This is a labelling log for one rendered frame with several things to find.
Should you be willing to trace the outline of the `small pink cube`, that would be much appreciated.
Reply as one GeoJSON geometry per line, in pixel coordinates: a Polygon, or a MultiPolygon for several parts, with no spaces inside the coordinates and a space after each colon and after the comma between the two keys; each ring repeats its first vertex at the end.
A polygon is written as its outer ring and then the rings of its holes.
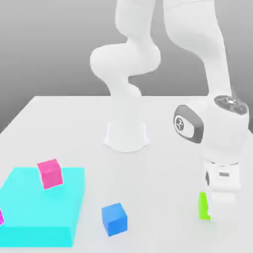
{"type": "Polygon", "coordinates": [[[38,163],[37,166],[44,189],[63,184],[62,169],[56,159],[38,163]]]}

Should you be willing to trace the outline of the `large cyan box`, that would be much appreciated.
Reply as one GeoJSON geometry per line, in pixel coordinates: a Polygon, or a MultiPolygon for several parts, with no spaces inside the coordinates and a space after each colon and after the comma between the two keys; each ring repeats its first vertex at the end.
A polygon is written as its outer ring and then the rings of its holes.
{"type": "Polygon", "coordinates": [[[70,248],[84,197],[84,168],[63,168],[63,184],[43,189],[37,168],[14,168],[0,188],[0,247],[70,248]]]}

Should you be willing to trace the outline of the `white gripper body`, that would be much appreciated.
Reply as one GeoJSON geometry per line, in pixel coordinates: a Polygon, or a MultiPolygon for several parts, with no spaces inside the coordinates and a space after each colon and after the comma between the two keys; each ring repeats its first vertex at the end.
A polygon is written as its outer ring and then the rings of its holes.
{"type": "Polygon", "coordinates": [[[240,165],[211,164],[209,167],[209,188],[216,192],[238,191],[241,188],[240,165]]]}

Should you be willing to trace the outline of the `small blue cube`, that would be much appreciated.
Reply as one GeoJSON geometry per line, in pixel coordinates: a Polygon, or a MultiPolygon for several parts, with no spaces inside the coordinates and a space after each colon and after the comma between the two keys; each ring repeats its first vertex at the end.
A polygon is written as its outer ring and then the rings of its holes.
{"type": "Polygon", "coordinates": [[[103,207],[101,211],[108,237],[127,231],[128,217],[121,203],[103,207]]]}

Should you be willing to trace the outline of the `small green cube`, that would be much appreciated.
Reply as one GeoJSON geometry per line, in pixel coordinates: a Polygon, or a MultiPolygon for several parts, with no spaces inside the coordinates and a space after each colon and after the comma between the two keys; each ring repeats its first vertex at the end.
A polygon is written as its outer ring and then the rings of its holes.
{"type": "Polygon", "coordinates": [[[208,212],[208,201],[205,192],[199,193],[198,212],[199,212],[199,219],[209,221],[211,220],[211,217],[208,212]]]}

